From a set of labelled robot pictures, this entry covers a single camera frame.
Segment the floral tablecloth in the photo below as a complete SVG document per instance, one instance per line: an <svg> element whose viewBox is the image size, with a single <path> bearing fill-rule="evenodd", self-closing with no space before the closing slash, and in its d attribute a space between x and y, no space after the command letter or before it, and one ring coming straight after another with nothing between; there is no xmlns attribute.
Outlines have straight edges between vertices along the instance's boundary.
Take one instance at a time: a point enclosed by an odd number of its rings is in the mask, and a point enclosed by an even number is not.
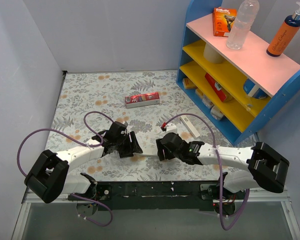
<svg viewBox="0 0 300 240"><path fill-rule="evenodd" d="M60 130L76 140L87 141L93 136L84 125L83 117L90 111L100 111L116 121L128 122L128 130L135 131L141 148L154 148L155 139L162 136L160 126L167 119L180 113L197 114L210 124L221 146L231 146L227 139L205 117L199 108L176 84L177 71L68 73L56 107L52 128ZM161 103L127 109L125 96L159 92ZM199 141L212 143L208 128L195 117L190 121L200 132ZM98 114L87 118L88 124L97 132L109 129L110 121ZM178 133L184 140L193 141L186 127L175 120ZM254 144L251 138L240 144ZM51 132L46 148L63 151L76 143ZM88 173L97 181L188 181L216 180L219 168L216 165L187 165L178 159L159 161L156 157L134 156L119 158L117 153L93 159L72 170L70 174Z"/></svg>

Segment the cable tie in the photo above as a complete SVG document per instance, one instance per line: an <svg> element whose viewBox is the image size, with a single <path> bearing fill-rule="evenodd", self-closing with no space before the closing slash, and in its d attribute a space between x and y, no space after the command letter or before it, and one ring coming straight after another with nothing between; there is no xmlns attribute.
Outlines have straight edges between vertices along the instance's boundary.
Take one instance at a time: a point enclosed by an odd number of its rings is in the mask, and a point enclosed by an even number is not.
<svg viewBox="0 0 300 240"><path fill-rule="evenodd" d="M86 147L87 147L88 149L90 149L90 151L91 151L91 147L90 147L90 145L89 145L88 142L86 143Z"/></svg>
<svg viewBox="0 0 300 240"><path fill-rule="evenodd" d="M212 149L213 149L213 150L219 150L219 147L220 147L220 145L216 145L215 147L212 146Z"/></svg>

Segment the pump bottle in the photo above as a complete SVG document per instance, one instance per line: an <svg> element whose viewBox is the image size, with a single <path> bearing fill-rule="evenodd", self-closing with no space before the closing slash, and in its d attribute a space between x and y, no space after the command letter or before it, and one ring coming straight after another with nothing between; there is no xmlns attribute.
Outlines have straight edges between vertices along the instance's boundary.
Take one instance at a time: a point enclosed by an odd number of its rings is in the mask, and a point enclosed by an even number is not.
<svg viewBox="0 0 300 240"><path fill-rule="evenodd" d="M289 15L285 18L283 24L279 28L278 32L274 36L272 42L266 50L266 53L272 57L279 57L297 31L300 29L300 7L294 12L293 15Z"/></svg>

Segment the wooden shelf unit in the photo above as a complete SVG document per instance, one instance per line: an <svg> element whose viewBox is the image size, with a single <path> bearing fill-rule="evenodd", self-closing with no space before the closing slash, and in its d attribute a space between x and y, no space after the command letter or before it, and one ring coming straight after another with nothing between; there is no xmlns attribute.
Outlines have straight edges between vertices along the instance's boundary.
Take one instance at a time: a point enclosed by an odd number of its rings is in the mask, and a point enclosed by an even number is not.
<svg viewBox="0 0 300 240"><path fill-rule="evenodd" d="M227 60L221 64L207 61L204 58L205 45L206 43L203 40L199 40L184 46L183 50L247 109L252 116L256 117L269 102L270 98L255 99L248 97L243 89L247 77Z"/></svg>
<svg viewBox="0 0 300 240"><path fill-rule="evenodd" d="M300 65L286 55L266 54L268 43L252 32L248 33L240 50L226 47L226 37L213 36L212 12L222 0L192 0L187 9L177 84L202 110L207 118L233 145L260 130L300 90ZM208 44L225 61L214 64L204 56ZM209 73L234 99L221 102L205 78ZM215 120L194 89L185 89L183 78L193 83L224 113L226 118ZM248 97L243 86L251 79L269 97Z"/></svg>

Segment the pink shelf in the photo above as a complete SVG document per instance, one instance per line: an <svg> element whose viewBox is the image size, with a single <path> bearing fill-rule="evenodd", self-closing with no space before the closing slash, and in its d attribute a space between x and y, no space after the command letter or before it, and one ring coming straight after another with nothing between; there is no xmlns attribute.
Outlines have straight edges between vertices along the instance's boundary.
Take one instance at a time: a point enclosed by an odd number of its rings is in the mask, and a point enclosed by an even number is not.
<svg viewBox="0 0 300 240"><path fill-rule="evenodd" d="M284 54L269 56L266 53L269 44L251 31L242 49L229 49L226 46L227 37L213 35L212 14L191 21L186 26L271 97L300 70L300 65Z"/></svg>

